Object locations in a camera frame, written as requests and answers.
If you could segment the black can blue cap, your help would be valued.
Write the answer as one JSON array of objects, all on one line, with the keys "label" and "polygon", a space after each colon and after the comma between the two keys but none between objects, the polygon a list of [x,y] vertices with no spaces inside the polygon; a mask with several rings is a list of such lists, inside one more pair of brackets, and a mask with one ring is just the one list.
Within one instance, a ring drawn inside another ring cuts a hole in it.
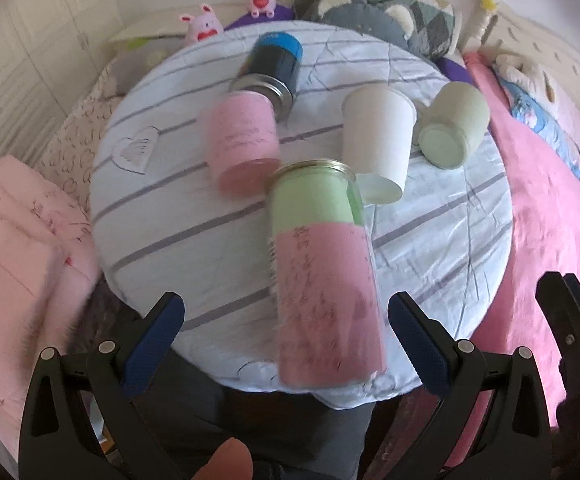
[{"label": "black can blue cap", "polygon": [[276,121],[291,113],[299,80],[303,47],[287,32],[266,32],[259,36],[247,55],[231,91],[254,91],[269,99]]}]

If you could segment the white bedside box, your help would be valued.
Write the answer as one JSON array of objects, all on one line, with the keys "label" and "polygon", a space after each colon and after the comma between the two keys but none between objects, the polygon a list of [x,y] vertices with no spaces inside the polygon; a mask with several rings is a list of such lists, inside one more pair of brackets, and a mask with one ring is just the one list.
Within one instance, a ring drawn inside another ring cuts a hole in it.
[{"label": "white bedside box", "polygon": [[[245,6],[239,3],[212,4],[218,20],[224,26],[229,25],[245,13]],[[188,30],[188,23],[179,20],[183,14],[199,15],[201,6],[182,6],[157,10],[136,18],[120,32],[116,32],[107,43],[117,49],[121,44],[138,38],[183,37]]]}]

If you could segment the blue cartoon pillow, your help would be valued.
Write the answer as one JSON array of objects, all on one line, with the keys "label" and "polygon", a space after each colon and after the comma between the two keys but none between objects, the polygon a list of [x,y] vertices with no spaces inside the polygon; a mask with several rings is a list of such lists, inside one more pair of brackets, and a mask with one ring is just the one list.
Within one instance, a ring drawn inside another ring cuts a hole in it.
[{"label": "blue cartoon pillow", "polygon": [[580,152],[551,114],[518,84],[497,77],[509,103],[510,115],[543,139],[580,181]]}]

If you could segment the light pink folded quilt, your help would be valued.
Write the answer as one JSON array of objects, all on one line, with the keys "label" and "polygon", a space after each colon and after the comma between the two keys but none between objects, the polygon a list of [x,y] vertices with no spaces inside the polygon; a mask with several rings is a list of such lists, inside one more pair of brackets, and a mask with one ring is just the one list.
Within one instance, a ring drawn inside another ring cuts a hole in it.
[{"label": "light pink folded quilt", "polygon": [[39,353],[67,350],[100,275],[78,203],[24,162],[0,158],[0,441],[13,456]]}]

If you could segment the pink fleece blanket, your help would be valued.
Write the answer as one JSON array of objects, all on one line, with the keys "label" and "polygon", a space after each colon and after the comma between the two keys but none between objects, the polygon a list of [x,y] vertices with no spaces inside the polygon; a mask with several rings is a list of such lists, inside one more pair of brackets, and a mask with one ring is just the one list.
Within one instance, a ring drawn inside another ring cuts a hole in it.
[{"label": "pink fleece blanket", "polygon": [[529,347],[547,402],[558,460],[580,452],[580,396],[566,396],[559,371],[560,338],[535,298],[547,271],[573,273],[580,282],[580,182],[529,127],[511,117],[490,63],[466,55],[467,70],[488,100],[492,135],[503,157],[511,191],[512,244],[505,275],[472,339],[483,351],[510,353]]}]

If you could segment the small pink cup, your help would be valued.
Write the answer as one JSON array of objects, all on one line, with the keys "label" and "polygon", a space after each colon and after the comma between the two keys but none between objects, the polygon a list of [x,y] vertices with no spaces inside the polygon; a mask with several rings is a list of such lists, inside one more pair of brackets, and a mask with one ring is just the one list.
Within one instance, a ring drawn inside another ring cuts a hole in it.
[{"label": "small pink cup", "polygon": [[260,93],[235,91],[200,116],[205,159],[220,193],[252,196],[265,191],[281,166],[273,104]]}]

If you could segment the pink bunny plush front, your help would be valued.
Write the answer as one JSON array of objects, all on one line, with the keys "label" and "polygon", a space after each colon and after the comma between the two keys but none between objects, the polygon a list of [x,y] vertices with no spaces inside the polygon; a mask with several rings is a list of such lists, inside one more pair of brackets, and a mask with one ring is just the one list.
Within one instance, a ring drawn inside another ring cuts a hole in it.
[{"label": "pink bunny plush front", "polygon": [[214,9],[208,3],[201,3],[200,9],[199,15],[181,14],[178,16],[181,23],[188,25],[185,40],[183,40],[185,47],[224,32],[223,24],[220,23]]}]

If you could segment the clear jar green pink paper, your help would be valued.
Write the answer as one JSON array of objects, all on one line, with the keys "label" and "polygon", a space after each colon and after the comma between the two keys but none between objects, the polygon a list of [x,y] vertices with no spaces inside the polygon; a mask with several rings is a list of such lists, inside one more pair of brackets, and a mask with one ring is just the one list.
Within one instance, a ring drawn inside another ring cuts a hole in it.
[{"label": "clear jar green pink paper", "polygon": [[383,318],[352,170],[331,159],[284,166],[267,206],[281,382],[329,389],[383,373]]}]

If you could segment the cream wardrobe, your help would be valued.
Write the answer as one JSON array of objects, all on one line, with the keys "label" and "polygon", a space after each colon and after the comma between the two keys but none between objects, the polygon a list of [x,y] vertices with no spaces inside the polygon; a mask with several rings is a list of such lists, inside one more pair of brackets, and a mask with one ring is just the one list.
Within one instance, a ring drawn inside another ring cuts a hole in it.
[{"label": "cream wardrobe", "polygon": [[122,26],[116,0],[0,0],[0,157],[38,160]]}]

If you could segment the heart pattern sheet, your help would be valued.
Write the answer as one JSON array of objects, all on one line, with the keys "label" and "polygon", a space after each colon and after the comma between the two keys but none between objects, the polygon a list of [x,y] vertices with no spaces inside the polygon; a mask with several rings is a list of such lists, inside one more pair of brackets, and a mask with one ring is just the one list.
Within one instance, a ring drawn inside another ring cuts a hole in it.
[{"label": "heart pattern sheet", "polygon": [[91,91],[73,107],[34,166],[76,200],[86,214],[90,214],[93,161],[106,125],[122,101],[112,75],[115,64],[113,60],[102,70]]}]

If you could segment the grey cat plush pillow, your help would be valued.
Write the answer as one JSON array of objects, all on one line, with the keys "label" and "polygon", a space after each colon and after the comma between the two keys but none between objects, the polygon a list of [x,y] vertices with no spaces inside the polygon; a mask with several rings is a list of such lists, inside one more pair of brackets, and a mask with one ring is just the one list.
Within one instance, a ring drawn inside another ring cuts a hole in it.
[{"label": "grey cat plush pillow", "polygon": [[422,53],[415,35],[415,19],[407,6],[399,3],[316,0],[302,15],[302,20],[355,30],[411,53]]}]

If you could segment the white plush toy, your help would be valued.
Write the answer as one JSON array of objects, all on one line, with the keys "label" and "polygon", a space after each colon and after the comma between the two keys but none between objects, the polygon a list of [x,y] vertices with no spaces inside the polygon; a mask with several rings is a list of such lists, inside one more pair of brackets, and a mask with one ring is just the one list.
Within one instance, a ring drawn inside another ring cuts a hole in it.
[{"label": "white plush toy", "polygon": [[551,114],[580,152],[580,108],[543,65],[523,56],[499,54],[495,58],[494,72],[497,77],[518,84]]}]

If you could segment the white paper cup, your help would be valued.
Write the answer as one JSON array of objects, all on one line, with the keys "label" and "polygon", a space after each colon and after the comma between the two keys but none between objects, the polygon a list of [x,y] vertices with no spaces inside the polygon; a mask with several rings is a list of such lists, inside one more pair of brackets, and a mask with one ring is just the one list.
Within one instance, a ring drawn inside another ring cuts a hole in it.
[{"label": "white paper cup", "polygon": [[386,205],[404,195],[417,111],[403,92],[384,84],[351,92],[342,104],[345,165],[356,174],[367,204]]}]

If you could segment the pale green ceramic cup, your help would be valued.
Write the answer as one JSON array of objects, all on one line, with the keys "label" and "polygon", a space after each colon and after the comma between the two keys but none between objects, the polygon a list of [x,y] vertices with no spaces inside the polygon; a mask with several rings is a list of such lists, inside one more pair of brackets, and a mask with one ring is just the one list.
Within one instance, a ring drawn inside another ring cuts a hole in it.
[{"label": "pale green ceramic cup", "polygon": [[450,81],[420,117],[416,142],[436,167],[464,166],[484,138],[491,120],[488,101],[472,84]]}]

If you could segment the cream wooden headboard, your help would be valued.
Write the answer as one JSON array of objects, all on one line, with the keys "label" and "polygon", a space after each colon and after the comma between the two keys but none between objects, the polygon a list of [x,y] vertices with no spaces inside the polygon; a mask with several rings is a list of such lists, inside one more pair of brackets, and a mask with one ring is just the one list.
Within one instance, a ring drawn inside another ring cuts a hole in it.
[{"label": "cream wooden headboard", "polygon": [[478,0],[458,41],[461,52],[528,58],[545,67],[580,108],[580,54],[554,32],[512,11],[504,0]]}]

